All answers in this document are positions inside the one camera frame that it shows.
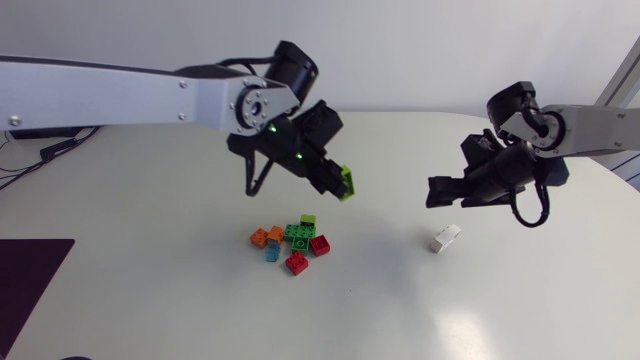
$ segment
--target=lime green lego brick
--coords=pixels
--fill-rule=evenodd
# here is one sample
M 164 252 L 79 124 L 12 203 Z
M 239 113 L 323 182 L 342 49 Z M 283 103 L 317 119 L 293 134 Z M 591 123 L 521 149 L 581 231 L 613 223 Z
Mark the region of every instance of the lime green lego brick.
M 293 241 L 298 233 L 299 225 L 289 224 L 284 230 L 284 241 Z
M 316 216 L 303 214 L 302 216 L 300 216 L 300 225 L 316 226 Z
M 356 194 L 353 178 L 351 177 L 351 169 L 347 165 L 342 165 L 342 182 L 347 185 L 347 192 L 340 198 L 340 201 L 345 201 Z
M 295 238 L 293 242 L 291 242 L 291 252 L 300 252 L 303 255 L 306 255 L 309 251 L 309 238 Z

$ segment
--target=screw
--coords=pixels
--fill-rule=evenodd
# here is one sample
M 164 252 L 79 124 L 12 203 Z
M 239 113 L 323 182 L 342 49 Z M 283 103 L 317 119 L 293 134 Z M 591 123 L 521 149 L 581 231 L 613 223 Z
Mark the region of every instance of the screw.
M 20 126 L 20 125 L 22 125 L 22 120 L 20 120 L 20 118 L 17 117 L 17 116 L 10 116 L 9 117 L 9 125 L 11 125 L 11 126 Z

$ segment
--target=black mat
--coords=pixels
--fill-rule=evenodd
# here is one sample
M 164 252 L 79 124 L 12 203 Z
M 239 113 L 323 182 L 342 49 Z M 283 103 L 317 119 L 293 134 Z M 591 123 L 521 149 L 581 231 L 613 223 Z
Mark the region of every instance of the black mat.
M 71 239 L 0 240 L 1 357 L 7 357 L 74 243 Z

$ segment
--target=white table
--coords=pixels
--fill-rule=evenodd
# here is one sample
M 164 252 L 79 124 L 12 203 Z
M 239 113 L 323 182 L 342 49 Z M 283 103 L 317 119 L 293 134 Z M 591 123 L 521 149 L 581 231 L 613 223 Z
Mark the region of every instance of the white table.
M 8 360 L 640 358 L 634 189 L 570 159 L 540 228 L 506 206 L 427 210 L 427 177 L 460 176 L 459 144 L 489 121 L 342 119 L 345 203 L 279 167 L 248 198 L 225 134 L 167 125 L 105 128 L 0 192 L 1 238 L 77 241 Z M 519 200 L 538 216 L 533 191 Z M 301 213 L 332 249 L 293 277 L 248 237 Z M 460 238 L 429 252 L 450 223 Z

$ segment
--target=robotic arm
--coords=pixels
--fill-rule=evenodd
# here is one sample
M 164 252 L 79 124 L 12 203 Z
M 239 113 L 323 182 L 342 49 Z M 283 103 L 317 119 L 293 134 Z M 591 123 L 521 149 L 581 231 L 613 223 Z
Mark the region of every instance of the robotic arm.
M 509 204 L 521 224 L 536 227 L 549 217 L 547 186 L 564 185 L 569 177 L 564 157 L 640 150 L 640 109 L 540 109 L 535 95 L 530 82 L 518 82 L 489 100 L 487 111 L 497 138 L 489 129 L 469 135 L 461 145 L 468 163 L 464 177 L 429 178 L 427 208 L 451 205 L 459 198 L 462 207 Z M 517 194 L 530 182 L 542 205 L 534 223 L 520 216 L 516 203 Z
M 252 64 L 269 68 L 259 77 Z M 251 74 L 230 65 L 243 65 Z M 293 43 L 282 41 L 268 58 L 175 72 L 0 56 L 0 74 L 0 130 L 200 123 L 231 133 L 229 149 L 245 158 L 247 195 L 257 194 L 274 162 L 308 178 L 320 193 L 340 199 L 353 193 L 348 168 L 325 158 L 326 143 L 342 127 L 338 115 L 321 101 L 288 118 L 318 75 L 313 60 Z M 255 151 L 269 161 L 254 181 Z

